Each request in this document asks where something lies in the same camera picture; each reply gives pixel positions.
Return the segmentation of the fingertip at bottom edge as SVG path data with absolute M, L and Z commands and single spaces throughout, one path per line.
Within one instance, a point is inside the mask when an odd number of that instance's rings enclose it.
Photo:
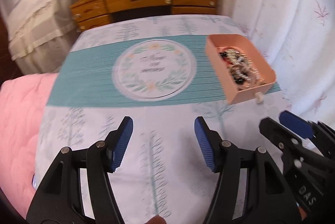
M 147 221 L 145 224 L 166 224 L 166 221 L 163 217 L 159 215 L 155 215 L 152 217 L 149 221 Z

